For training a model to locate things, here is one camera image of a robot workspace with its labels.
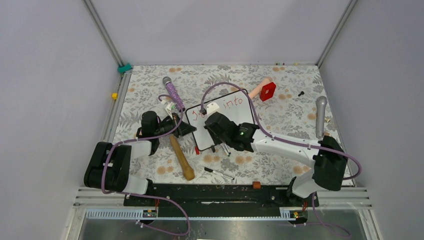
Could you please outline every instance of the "peach colored rolling pin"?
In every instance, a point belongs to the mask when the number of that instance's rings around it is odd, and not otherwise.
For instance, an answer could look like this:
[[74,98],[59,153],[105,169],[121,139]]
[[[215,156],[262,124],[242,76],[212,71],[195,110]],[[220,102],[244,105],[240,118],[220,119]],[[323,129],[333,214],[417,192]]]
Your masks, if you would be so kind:
[[270,76],[265,77],[257,87],[255,87],[250,93],[249,98],[253,99],[256,95],[261,93],[262,87],[272,82],[273,79]]
[[180,144],[178,143],[177,138],[174,135],[170,134],[169,141],[171,142],[176,158],[178,159],[178,162],[181,165],[182,175],[184,175],[185,179],[189,181],[193,180],[195,178],[195,171],[187,162],[186,156],[184,156],[184,153],[181,150],[181,147],[180,147]]

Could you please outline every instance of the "tabletop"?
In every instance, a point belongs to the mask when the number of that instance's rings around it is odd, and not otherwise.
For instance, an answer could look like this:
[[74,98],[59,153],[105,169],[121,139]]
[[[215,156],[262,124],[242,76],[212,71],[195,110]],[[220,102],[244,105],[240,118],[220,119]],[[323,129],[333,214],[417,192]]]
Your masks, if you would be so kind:
[[[326,96],[317,66],[272,65],[136,65],[126,91],[122,111],[113,142],[133,139],[141,127],[141,116],[155,111],[163,119],[167,116],[158,95],[168,94],[162,83],[163,77],[172,79],[184,106],[198,105],[207,88],[219,82],[230,82],[247,91],[253,90],[264,78],[271,77],[276,84],[272,98],[261,101],[253,99],[259,121],[267,130],[302,139],[317,139],[316,104],[319,96]],[[235,87],[219,85],[206,97],[207,100],[237,91]],[[325,109],[324,130],[338,142],[339,135],[331,108]],[[287,157],[268,153],[231,151],[228,157],[220,146],[216,152],[207,149],[196,155],[192,134],[178,138],[181,149],[194,169],[195,178],[187,181],[168,137],[160,138],[160,145],[152,156],[134,159],[130,174],[151,179],[155,183],[178,184],[252,184],[287,185],[293,177],[300,176],[310,168]],[[208,167],[235,180],[204,171]],[[346,168],[345,176],[350,176]],[[343,185],[352,185],[351,180]]]

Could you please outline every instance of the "purple microphone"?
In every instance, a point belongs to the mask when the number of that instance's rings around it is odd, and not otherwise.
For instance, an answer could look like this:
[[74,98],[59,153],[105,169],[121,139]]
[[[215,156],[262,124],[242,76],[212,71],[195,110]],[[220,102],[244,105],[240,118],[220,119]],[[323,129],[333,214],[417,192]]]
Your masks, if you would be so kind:
[[186,110],[186,107],[184,107],[183,101],[181,100],[180,96],[178,96],[177,90],[175,89],[175,86],[171,82],[171,78],[169,76],[166,76],[162,79],[163,84],[165,84],[166,90],[168,90],[169,95],[171,95],[176,101],[182,106],[182,110],[180,109],[180,106],[177,104],[177,109],[181,112],[184,112]]

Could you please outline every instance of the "red box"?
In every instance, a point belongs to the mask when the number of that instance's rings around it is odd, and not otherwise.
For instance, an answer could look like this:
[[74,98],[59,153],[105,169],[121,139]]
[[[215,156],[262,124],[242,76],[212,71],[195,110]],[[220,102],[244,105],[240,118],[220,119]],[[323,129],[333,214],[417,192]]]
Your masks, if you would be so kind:
[[274,92],[276,91],[276,87],[277,85],[273,82],[270,82],[267,85],[262,87],[262,90],[260,91],[260,96],[259,96],[262,102],[273,97]]

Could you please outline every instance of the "white wall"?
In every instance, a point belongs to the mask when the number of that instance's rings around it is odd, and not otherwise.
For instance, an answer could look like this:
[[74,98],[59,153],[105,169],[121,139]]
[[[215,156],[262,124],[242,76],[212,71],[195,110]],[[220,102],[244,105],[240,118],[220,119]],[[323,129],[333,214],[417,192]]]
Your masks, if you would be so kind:
[[422,239],[424,1],[359,1],[321,68],[385,240]]
[[57,240],[117,66],[79,0],[2,0],[0,33],[0,238]]
[[92,0],[125,62],[315,64],[349,0]]

